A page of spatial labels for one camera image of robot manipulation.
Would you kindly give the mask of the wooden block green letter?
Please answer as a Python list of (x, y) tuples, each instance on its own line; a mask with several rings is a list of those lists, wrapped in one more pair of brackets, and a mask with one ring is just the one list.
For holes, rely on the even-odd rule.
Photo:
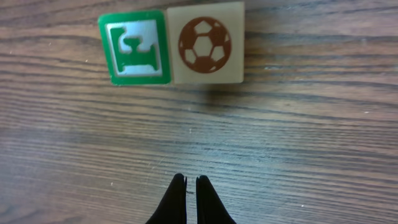
[(103, 14), (98, 27), (113, 85), (171, 82), (164, 11)]

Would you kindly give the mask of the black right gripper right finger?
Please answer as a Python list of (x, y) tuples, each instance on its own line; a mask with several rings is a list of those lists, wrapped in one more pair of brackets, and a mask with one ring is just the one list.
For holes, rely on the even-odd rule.
[(198, 224), (236, 224), (205, 175), (196, 179), (196, 196)]

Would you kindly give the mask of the wooden block soccer ball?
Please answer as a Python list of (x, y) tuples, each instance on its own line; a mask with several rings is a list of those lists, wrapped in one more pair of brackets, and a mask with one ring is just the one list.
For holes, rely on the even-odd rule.
[(166, 16), (174, 84), (243, 81), (243, 2), (171, 7)]

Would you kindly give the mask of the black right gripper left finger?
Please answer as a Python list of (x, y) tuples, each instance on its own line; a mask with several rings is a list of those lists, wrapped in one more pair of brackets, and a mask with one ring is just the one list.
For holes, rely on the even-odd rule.
[(146, 224), (186, 224), (186, 194), (187, 179), (183, 174), (175, 174), (157, 209)]

